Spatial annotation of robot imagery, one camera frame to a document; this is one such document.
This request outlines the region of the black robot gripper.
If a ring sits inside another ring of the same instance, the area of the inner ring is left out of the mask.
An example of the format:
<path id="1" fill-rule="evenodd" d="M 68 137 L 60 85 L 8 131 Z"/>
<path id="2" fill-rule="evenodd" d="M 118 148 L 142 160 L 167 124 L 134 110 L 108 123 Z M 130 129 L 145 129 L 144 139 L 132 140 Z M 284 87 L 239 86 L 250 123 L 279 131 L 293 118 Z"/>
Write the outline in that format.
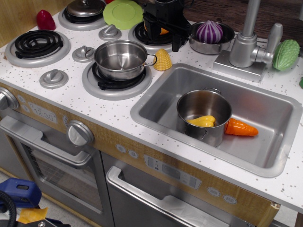
<path id="1" fill-rule="evenodd" d="M 150 39 L 161 36 L 162 28 L 172 34 L 172 51 L 179 49 L 189 40 L 191 25 L 185 19 L 184 2 L 181 0 L 156 0 L 143 4 L 143 19 Z"/>

